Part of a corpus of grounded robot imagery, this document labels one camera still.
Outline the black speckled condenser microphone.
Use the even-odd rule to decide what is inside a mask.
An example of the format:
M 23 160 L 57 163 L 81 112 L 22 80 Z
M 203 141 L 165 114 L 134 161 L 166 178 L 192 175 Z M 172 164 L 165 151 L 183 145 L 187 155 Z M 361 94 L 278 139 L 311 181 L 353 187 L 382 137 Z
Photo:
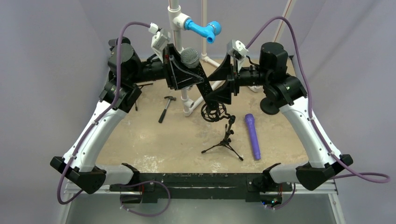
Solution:
M 198 77 L 198 83 L 196 84 L 196 86 L 208 108 L 210 110 L 218 109 L 218 103 L 208 98 L 208 95 L 213 92 L 213 89 L 200 63 L 198 51 L 194 48 L 185 48 L 181 52 L 180 58 L 182 64 L 185 65 L 189 69 L 189 71 L 191 71 Z

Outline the purple microphone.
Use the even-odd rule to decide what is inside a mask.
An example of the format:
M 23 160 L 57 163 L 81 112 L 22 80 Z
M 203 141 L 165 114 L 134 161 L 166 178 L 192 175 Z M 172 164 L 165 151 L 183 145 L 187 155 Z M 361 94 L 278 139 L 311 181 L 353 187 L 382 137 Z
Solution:
M 255 128 L 255 118 L 254 118 L 253 114 L 248 113 L 245 115 L 245 123 L 247 126 L 254 159 L 260 160 L 261 152 L 260 152 L 259 141 L 258 141 L 257 132 L 256 132 L 256 128 Z

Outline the black round-base microphone stand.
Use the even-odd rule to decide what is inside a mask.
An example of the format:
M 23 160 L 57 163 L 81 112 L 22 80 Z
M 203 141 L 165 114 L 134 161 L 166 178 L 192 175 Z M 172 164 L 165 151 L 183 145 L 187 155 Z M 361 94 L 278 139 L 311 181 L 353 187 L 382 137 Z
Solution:
M 260 109 L 267 115 L 276 115 L 280 112 L 280 110 L 268 98 L 264 98 L 260 101 Z

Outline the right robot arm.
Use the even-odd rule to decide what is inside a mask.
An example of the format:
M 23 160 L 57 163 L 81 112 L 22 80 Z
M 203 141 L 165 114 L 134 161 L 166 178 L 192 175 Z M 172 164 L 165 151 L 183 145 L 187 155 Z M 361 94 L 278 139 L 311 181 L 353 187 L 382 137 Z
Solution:
M 220 66 L 209 76 L 210 81 L 223 84 L 207 95 L 211 103 L 209 112 L 213 119 L 219 119 L 220 110 L 232 102 L 232 96 L 242 86 L 263 87 L 265 98 L 261 110 L 268 115 L 281 113 L 291 124 L 300 139 L 308 161 L 301 165 L 276 163 L 265 169 L 259 179 L 263 190 L 273 190 L 280 183 L 299 183 L 307 190 L 315 190 L 327 180 L 349 168 L 353 159 L 334 146 L 316 121 L 308 86 L 287 73 L 288 53 L 283 45 L 267 42 L 261 46 L 257 64 L 243 67 L 247 59 L 247 48 L 238 40 L 227 45 L 227 52 Z

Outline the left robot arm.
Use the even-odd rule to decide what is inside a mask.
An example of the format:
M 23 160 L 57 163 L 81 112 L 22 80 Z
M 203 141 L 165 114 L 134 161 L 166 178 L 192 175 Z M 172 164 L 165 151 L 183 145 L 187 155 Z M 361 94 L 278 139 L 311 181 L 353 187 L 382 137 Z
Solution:
M 127 38 L 110 41 L 109 80 L 89 123 L 63 156 L 50 165 L 82 192 L 93 194 L 104 185 L 139 186 L 137 171 L 128 164 L 99 166 L 96 160 L 115 127 L 126 117 L 141 94 L 139 83 L 165 79 L 175 90 L 205 83 L 199 53 L 194 48 L 178 52 L 173 44 L 162 45 L 155 58 L 141 61 Z

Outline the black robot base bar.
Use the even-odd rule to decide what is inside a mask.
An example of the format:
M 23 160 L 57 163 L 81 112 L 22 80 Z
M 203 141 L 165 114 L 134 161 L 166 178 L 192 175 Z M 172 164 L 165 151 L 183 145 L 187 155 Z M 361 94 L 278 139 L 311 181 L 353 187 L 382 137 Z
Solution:
M 280 204 L 282 193 L 292 192 L 291 183 L 270 183 L 263 173 L 142 173 L 127 184 L 112 184 L 111 192 L 137 193 L 140 202 L 159 199 L 243 200 L 248 203 Z

